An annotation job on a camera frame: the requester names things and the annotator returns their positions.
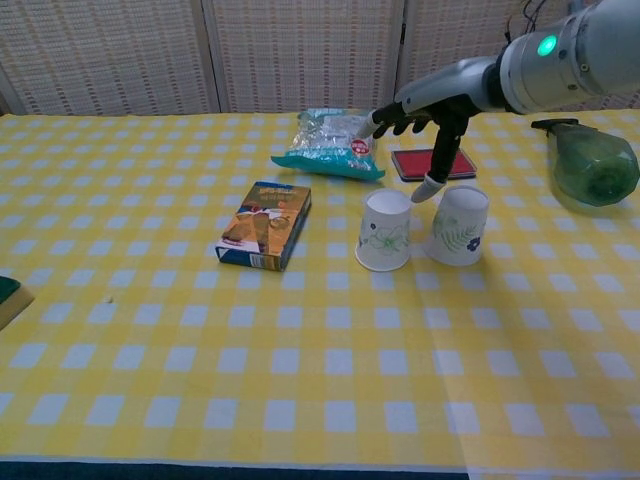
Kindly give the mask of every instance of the green object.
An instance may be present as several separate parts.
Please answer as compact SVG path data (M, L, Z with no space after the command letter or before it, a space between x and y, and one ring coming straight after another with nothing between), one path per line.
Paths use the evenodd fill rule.
M538 45L538 55L540 55L541 57L546 57L551 52L553 52L553 49L556 48L557 44L558 37L556 37L555 35L549 35L548 37L543 38L540 42L540 45Z
M13 278L0 277L0 303L3 303L20 288L20 282Z
M603 207L636 189L638 159L624 138L580 125L576 119L542 120L531 126L547 131L551 174L564 194Z

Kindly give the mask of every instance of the snack package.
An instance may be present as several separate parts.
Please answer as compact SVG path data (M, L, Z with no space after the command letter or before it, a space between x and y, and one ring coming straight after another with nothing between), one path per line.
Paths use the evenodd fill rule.
M256 182L216 244L223 263L283 271L311 207L311 190Z
M374 160L372 137L356 138L368 113L340 108L310 109L298 115L298 133L282 157L281 167L310 173L376 180L384 176Z

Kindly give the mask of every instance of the wicker screen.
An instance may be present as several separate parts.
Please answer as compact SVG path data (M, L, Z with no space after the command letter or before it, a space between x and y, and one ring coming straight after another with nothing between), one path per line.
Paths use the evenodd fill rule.
M398 87L460 59L500 53L506 44L505 22L510 13L517 12L512 35L515 38L522 32L521 3L520 0L407 0L407 41L401 53ZM567 13L567 0L548 0L538 25L551 23ZM638 106L640 95L636 93L594 99L566 110Z
M221 108L390 101L403 7L401 0L204 0Z
M12 87L5 100L43 114L218 111L202 12L192 5L199 2L1 1L0 84Z

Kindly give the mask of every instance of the green light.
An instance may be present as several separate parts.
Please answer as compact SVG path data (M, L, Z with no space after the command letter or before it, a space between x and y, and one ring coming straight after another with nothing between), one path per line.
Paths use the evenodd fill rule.
M553 49L556 48L557 43L558 37L556 37L555 35L549 35L548 37L544 38L540 42L540 45L538 45L538 55L540 55L541 57L546 57L551 52L553 52Z

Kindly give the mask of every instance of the paper cup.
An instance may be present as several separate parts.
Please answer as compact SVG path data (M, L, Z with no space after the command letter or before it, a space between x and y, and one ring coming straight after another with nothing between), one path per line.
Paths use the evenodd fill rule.
M449 188L433 219L427 255L458 267L477 262L488 212L489 197L482 190L467 185Z
M409 260L411 200L402 192L383 188L365 199L356 258L369 270L388 272Z

